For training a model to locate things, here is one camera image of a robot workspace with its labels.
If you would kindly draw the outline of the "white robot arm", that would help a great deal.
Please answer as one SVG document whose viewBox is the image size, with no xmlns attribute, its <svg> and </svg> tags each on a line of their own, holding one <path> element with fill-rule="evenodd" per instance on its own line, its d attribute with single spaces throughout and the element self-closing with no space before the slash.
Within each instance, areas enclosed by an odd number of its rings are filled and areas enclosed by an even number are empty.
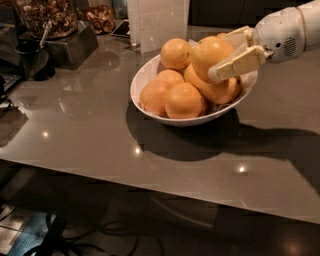
<svg viewBox="0 0 320 256">
<path fill-rule="evenodd" d="M 254 28 L 241 27 L 223 36 L 234 52 L 208 70 L 223 81 L 258 70 L 264 63 L 283 63 L 320 45 L 320 0 L 288 7 L 264 17 Z"/>
</svg>

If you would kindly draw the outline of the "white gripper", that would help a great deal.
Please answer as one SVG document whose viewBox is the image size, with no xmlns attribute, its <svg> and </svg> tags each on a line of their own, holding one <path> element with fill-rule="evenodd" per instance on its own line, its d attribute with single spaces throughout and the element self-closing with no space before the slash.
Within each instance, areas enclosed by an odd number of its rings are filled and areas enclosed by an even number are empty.
<svg viewBox="0 0 320 256">
<path fill-rule="evenodd" d="M 236 49 L 208 70 L 211 81 L 224 81 L 258 70 L 266 59 L 282 63 L 298 58 L 305 48 L 304 23 L 296 7 L 285 8 L 264 17 L 255 26 L 259 45 L 253 45 L 254 29 L 244 26 L 222 37 Z"/>
</svg>

